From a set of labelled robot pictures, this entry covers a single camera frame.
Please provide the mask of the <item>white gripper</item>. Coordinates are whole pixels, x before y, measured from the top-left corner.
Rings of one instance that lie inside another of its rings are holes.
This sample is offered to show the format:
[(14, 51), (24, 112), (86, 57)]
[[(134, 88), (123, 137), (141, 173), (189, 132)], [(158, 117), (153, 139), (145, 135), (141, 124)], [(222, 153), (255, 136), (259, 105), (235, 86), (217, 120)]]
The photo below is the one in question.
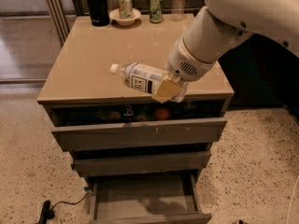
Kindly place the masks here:
[[(166, 70), (185, 82), (194, 82), (204, 76), (214, 63), (204, 63), (196, 60), (187, 50), (183, 38), (179, 38), (171, 48)], [(171, 77), (164, 77), (159, 83), (152, 98), (163, 104), (165, 102), (180, 102), (182, 100), (183, 85)]]

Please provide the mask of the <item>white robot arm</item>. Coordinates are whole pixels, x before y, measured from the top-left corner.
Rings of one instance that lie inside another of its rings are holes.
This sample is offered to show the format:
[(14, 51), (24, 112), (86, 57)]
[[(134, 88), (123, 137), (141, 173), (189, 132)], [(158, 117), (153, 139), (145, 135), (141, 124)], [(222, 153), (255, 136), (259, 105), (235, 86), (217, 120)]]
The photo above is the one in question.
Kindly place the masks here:
[(181, 102), (190, 82), (255, 34), (299, 55), (299, 0), (204, 1), (169, 52), (166, 75), (152, 95), (160, 103)]

